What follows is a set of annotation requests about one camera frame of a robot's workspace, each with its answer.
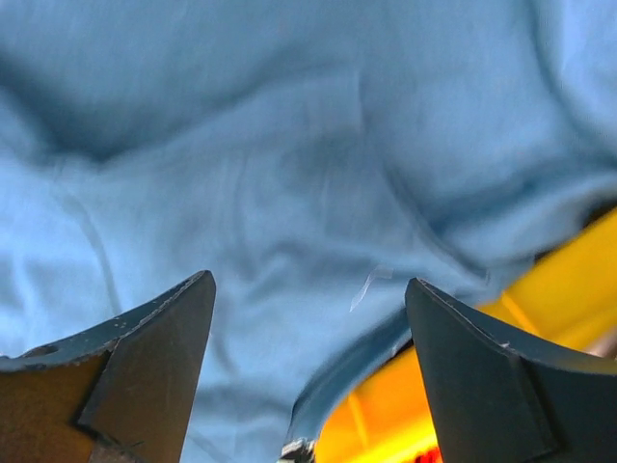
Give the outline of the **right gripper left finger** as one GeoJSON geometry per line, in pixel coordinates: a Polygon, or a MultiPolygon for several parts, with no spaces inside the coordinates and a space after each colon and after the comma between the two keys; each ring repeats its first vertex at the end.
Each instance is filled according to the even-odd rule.
{"type": "Polygon", "coordinates": [[[200,271],[73,336],[1,359],[4,462],[176,462],[215,300],[200,271]]]}

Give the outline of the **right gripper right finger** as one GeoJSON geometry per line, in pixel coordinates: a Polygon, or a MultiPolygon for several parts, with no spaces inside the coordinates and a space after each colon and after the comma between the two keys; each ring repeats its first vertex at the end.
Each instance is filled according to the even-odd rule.
{"type": "Polygon", "coordinates": [[[616,364],[410,280],[406,308],[446,462],[613,462],[616,364]]]}

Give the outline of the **blue t-shirt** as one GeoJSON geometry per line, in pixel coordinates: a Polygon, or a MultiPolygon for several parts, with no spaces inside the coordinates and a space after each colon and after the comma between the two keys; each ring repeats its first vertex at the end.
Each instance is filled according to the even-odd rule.
{"type": "Polygon", "coordinates": [[[182,458],[273,462],[616,196],[612,1],[5,1],[1,350],[201,269],[182,458]]]}

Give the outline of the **orange t-shirt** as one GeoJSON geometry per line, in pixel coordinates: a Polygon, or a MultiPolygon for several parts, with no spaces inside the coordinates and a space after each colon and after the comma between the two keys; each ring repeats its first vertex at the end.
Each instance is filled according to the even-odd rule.
{"type": "Polygon", "coordinates": [[[439,448],[431,448],[417,455],[414,463],[443,463],[442,454],[439,448]]]}

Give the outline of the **yellow plastic bin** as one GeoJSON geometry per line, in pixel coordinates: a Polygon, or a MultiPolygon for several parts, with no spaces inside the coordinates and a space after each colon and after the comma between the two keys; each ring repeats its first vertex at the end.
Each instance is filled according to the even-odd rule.
{"type": "MultiPolygon", "coordinates": [[[[481,310],[557,344],[615,356],[615,205],[481,310]]],[[[315,453],[319,462],[413,462],[437,447],[416,352],[406,345],[340,402],[315,453]]]]}

